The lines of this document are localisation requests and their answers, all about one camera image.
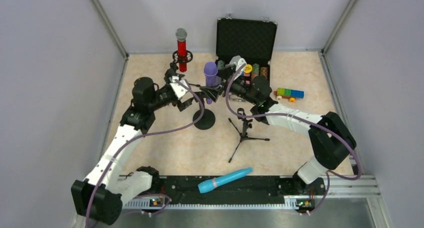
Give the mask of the red glitter microphone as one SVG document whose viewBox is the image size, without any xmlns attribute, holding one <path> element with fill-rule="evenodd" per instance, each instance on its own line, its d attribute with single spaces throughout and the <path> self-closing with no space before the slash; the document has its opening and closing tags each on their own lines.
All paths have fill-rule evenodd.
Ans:
<svg viewBox="0 0 424 228">
<path fill-rule="evenodd" d="M 177 38 L 177 51 L 178 51 L 178 54 L 181 56 L 185 56 L 187 54 L 187 47 L 186 47 L 187 35 L 188 34 L 184 28 L 178 28 L 175 33 L 175 36 Z M 180 69 L 182 70 L 182 72 L 186 72 L 187 65 L 182 64 Z"/>
</svg>

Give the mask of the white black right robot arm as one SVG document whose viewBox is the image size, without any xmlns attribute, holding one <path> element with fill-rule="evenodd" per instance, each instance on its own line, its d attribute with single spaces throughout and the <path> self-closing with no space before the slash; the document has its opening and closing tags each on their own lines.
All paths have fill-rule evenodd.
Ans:
<svg viewBox="0 0 424 228">
<path fill-rule="evenodd" d="M 281 126 L 308 137 L 313 157 L 293 175 L 304 185 L 335 170 L 349 155 L 355 157 L 356 141 L 335 112 L 316 115 L 291 109 L 271 98 L 272 88 L 266 77 L 257 76 L 250 84 L 230 68 L 216 78 L 212 87 L 201 86 L 206 97 L 216 101 L 219 95 L 234 94 L 253 104 L 251 118 L 267 125 Z"/>
</svg>

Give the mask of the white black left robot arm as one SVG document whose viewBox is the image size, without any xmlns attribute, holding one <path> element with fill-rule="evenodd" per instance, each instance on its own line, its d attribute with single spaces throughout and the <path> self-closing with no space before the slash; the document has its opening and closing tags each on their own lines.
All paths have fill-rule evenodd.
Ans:
<svg viewBox="0 0 424 228">
<path fill-rule="evenodd" d="M 159 89 L 155 89 L 155 83 L 149 77 L 134 82 L 131 105 L 124 112 L 111 144 L 93 170 L 83 180 L 75 180 L 72 184 L 75 209 L 78 215 L 85 217 L 85 227 L 89 227 L 91 221 L 95 224 L 115 223 L 125 204 L 151 188 L 153 175 L 146 171 L 136 171 L 124 181 L 119 180 L 123 167 L 143 138 L 177 132 L 196 124 L 192 121 L 171 130 L 149 131 L 156 110 L 170 104 L 183 110 L 181 98 L 186 93 L 200 100 L 183 74 L 170 68 L 164 80 L 165 85 Z"/>
</svg>

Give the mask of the black round-base mic stand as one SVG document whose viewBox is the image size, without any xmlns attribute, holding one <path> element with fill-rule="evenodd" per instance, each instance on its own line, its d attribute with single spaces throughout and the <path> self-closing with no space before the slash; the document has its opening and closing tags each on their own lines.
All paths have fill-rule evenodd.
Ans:
<svg viewBox="0 0 424 228">
<path fill-rule="evenodd" d="M 221 87 L 224 91 L 224 86 L 222 84 L 218 84 L 215 87 Z M 194 113 L 192 118 L 193 121 L 197 120 L 194 126 L 199 130 L 208 130 L 214 126 L 216 117 L 213 111 L 206 107 L 206 104 L 211 104 L 215 102 L 213 102 L 211 99 L 202 99 L 200 96 L 200 90 L 196 91 L 195 94 L 199 97 L 200 101 L 198 101 L 199 110 Z"/>
</svg>

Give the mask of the black tripod shock-mount stand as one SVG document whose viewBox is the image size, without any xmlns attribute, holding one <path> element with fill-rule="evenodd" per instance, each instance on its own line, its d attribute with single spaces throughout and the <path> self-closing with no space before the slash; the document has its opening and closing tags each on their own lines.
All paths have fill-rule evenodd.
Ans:
<svg viewBox="0 0 424 228">
<path fill-rule="evenodd" d="M 187 51 L 187 54 L 185 56 L 181 56 L 178 54 L 178 51 L 174 51 L 172 53 L 172 59 L 173 61 L 170 63 L 170 68 L 174 71 L 181 71 L 181 65 L 187 64 L 193 60 L 193 54 L 191 51 Z"/>
</svg>

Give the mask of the purple microphone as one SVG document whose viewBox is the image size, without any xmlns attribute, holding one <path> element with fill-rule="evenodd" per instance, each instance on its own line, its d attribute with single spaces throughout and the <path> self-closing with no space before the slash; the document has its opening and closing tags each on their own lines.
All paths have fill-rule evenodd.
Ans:
<svg viewBox="0 0 424 228">
<path fill-rule="evenodd" d="M 218 74 L 218 67 L 215 62 L 207 62 L 204 65 L 203 73 L 205 75 L 205 84 L 207 87 L 216 86 L 216 76 Z"/>
</svg>

